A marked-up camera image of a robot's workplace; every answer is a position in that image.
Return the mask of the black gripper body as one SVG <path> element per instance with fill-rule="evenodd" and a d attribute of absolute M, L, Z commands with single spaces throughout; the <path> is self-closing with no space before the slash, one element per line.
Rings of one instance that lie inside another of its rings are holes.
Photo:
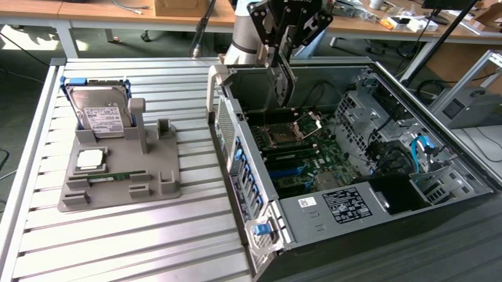
<path fill-rule="evenodd" d="M 270 1 L 270 8 L 277 23 L 298 25 L 300 20 L 306 22 L 320 11 L 322 11 L 322 1 Z"/>

